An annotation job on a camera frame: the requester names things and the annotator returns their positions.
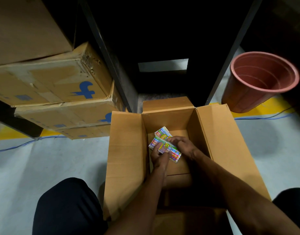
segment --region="gray floor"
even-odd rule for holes
[[[212,102],[220,101],[228,74]],[[300,117],[293,114],[279,120],[239,120],[237,124],[272,199],[282,190],[300,187]],[[1,152],[0,235],[31,234],[39,197],[65,178],[85,180],[101,201],[108,140],[50,138]],[[0,149],[27,141],[3,140]],[[237,234],[233,221],[231,224]]]

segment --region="human hand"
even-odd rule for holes
[[[167,139],[176,146],[182,154],[185,154],[189,159],[193,160],[194,152],[199,151],[199,149],[186,137],[174,136]]]
[[[168,162],[170,161],[169,158],[171,156],[169,153],[161,154],[158,151],[158,149],[160,148],[161,145],[162,145],[162,143],[160,142],[154,147],[150,157],[151,157],[151,161],[153,163],[153,168],[161,167],[166,171],[166,169],[168,167]]]

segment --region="trash can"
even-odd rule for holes
[[[294,88],[300,75],[286,59],[265,52],[247,52],[235,57],[230,64],[222,104],[231,111],[245,113],[272,96]]]

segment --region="yellow floor line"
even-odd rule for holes
[[[269,100],[265,101],[264,103],[260,104],[253,110],[250,110],[247,113],[238,114],[232,112],[234,118],[236,117],[249,117],[249,116],[261,116],[261,115],[270,115],[270,114],[277,114],[287,108],[290,105],[286,102],[281,95],[275,96],[270,98]],[[287,111],[287,113],[294,112],[293,109]],[[51,135],[58,135],[59,133],[54,131],[49,131],[44,129],[41,133],[41,136],[51,136]],[[13,139],[13,138],[28,138],[26,135],[17,132],[14,129],[11,129],[3,124],[0,124],[0,140],[4,139]]]

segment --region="colorful plastic packet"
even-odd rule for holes
[[[169,133],[166,127],[163,127],[155,132],[155,137],[152,140],[152,142],[149,144],[149,148],[153,149],[155,145],[157,145],[159,142],[162,143],[162,145],[159,148],[160,153],[171,153],[171,160],[174,162],[178,162],[180,156],[182,155],[181,152],[178,151],[178,149],[172,145],[170,142],[165,141],[165,138],[170,138],[172,135]]]

